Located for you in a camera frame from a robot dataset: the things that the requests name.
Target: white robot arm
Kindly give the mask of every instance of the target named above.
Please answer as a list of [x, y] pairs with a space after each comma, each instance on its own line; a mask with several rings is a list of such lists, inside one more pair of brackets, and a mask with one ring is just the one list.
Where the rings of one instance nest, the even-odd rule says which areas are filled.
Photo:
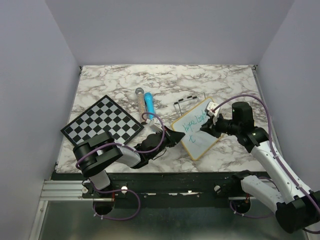
[[232, 119], [224, 119], [217, 103], [210, 102], [205, 111], [210, 119], [200, 130], [216, 138], [221, 133], [234, 135], [264, 167], [277, 189], [263, 183], [255, 175], [240, 179], [242, 190], [266, 205], [288, 233], [320, 221], [320, 191], [313, 192], [290, 168], [276, 146], [270, 146], [269, 135], [254, 125], [253, 111], [247, 102], [232, 104]]

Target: blue marker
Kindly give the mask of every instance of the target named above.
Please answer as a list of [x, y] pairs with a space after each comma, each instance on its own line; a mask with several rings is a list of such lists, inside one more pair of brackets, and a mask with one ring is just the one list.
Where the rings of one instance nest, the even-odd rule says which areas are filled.
[[[144, 101], [146, 105], [146, 109], [149, 113], [156, 114], [155, 108], [154, 108], [154, 103], [153, 103], [153, 97], [150, 92], [146, 92], [144, 94]], [[149, 119], [151, 120], [154, 116], [149, 114]]]

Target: wooden whiteboard frame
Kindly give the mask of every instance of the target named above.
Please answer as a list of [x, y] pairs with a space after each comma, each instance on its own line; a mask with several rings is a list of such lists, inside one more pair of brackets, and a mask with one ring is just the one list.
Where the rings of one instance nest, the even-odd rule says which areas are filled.
[[[188, 113], [190, 113], [193, 109], [195, 109], [196, 107], [198, 107], [200, 104], [202, 104], [204, 101], [206, 101], [207, 99], [211, 99], [214, 103], [215, 101], [213, 100], [212, 97], [208, 96], [207, 98], [205, 98], [203, 101], [199, 102], [197, 105], [195, 105], [193, 108], [191, 108], [189, 111], [187, 111], [185, 114], [183, 114], [181, 117], [179, 117], [178, 119], [176, 119], [173, 123], [171, 123], [171, 127], [172, 127], [172, 130], [175, 131], [175, 128], [174, 128], [174, 124], [179, 121], [180, 119], [182, 119], [185, 115], [187, 115]], [[212, 148], [223, 136], [221, 135], [211, 146], [209, 146], [197, 159], [194, 159], [190, 152], [188, 151], [188, 148], [184, 145], [183, 141], [181, 141], [184, 149], [187, 151], [187, 153], [189, 154], [190, 158], [193, 160], [193, 161], [197, 161], [199, 160], [199, 158], [201, 158], [206, 152], [208, 152], [208, 150], [210, 148]]]

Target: chessboard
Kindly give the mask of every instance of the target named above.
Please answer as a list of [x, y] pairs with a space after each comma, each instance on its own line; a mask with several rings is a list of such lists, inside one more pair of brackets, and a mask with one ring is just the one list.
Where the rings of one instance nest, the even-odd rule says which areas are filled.
[[143, 128], [141, 123], [105, 95], [61, 132], [74, 146], [104, 132], [110, 132], [119, 143], [127, 144]]

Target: white wall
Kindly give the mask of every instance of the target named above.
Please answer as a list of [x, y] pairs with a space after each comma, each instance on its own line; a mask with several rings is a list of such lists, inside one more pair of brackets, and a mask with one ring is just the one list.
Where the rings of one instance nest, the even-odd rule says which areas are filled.
[[0, 4], [0, 235], [28, 239], [79, 67], [43, 0]]
[[319, 10], [319, 0], [296, 0], [257, 71], [284, 158], [314, 191], [320, 190]]
[[257, 64], [293, 0], [46, 0], [82, 65]]

